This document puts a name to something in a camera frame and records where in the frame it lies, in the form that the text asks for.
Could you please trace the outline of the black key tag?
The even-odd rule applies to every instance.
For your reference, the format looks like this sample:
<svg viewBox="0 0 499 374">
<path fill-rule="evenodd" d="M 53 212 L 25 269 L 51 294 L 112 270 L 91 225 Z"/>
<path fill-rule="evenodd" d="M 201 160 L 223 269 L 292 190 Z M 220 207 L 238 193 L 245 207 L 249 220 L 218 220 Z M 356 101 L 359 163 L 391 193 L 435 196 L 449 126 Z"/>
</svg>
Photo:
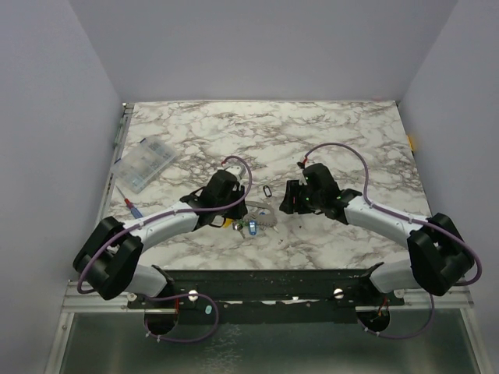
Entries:
<svg viewBox="0 0 499 374">
<path fill-rule="evenodd" d="M 271 191 L 271 188 L 268 185 L 264 185 L 263 186 L 263 191 L 264 191 L 264 195 L 266 197 L 272 197 L 272 191 Z"/>
</svg>

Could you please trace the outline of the silver key organiser with rings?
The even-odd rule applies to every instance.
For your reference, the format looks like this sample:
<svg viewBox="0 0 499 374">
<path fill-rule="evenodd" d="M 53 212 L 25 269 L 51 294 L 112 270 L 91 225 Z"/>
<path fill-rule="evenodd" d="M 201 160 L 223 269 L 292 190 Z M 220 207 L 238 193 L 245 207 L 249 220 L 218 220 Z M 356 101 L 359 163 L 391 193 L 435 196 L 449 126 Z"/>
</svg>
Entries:
<svg viewBox="0 0 499 374">
<path fill-rule="evenodd" d="M 248 211 L 242 219 L 232 222 L 232 228 L 245 238 L 243 229 L 247 228 L 249 234 L 254 236 L 259 230 L 267 228 L 277 229 L 278 219 L 272 205 L 257 201 L 246 201 L 247 208 L 253 208 L 253 211 Z"/>
</svg>

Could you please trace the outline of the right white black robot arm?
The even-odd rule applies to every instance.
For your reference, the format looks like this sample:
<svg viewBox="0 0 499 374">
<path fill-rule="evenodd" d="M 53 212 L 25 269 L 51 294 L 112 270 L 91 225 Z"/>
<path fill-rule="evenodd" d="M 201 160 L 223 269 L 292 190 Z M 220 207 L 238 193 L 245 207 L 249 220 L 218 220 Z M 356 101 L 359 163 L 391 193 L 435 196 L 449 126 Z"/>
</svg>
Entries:
<svg viewBox="0 0 499 374">
<path fill-rule="evenodd" d="M 330 220 L 379 234 L 409 252 L 408 259 L 378 264 L 367 271 L 367 280 L 358 286 L 364 303 L 375 305 L 387 293 L 399 289 L 422 288 L 442 296 L 474 266 L 472 254 L 448 216 L 410 217 L 368 203 L 361 192 L 340 189 L 323 164 L 303 167 L 302 174 L 300 179 L 286 182 L 281 212 L 323 214 Z"/>
</svg>

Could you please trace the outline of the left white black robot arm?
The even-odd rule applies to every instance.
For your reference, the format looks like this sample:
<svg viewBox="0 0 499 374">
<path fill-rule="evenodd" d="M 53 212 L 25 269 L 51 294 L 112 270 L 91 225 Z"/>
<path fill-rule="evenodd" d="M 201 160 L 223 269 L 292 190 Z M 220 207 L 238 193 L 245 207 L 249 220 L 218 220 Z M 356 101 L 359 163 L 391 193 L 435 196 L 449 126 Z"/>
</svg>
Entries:
<svg viewBox="0 0 499 374">
<path fill-rule="evenodd" d="M 73 269 L 104 300 L 123 292 L 145 296 L 155 307 L 172 298 L 173 279 L 159 266 L 139 264 L 141 255 L 177 235 L 215 221 L 238 220 L 247 214 L 241 166 L 219 169 L 204 187 L 183 196 L 166 210 L 120 222 L 101 220 L 73 260 Z"/>
</svg>

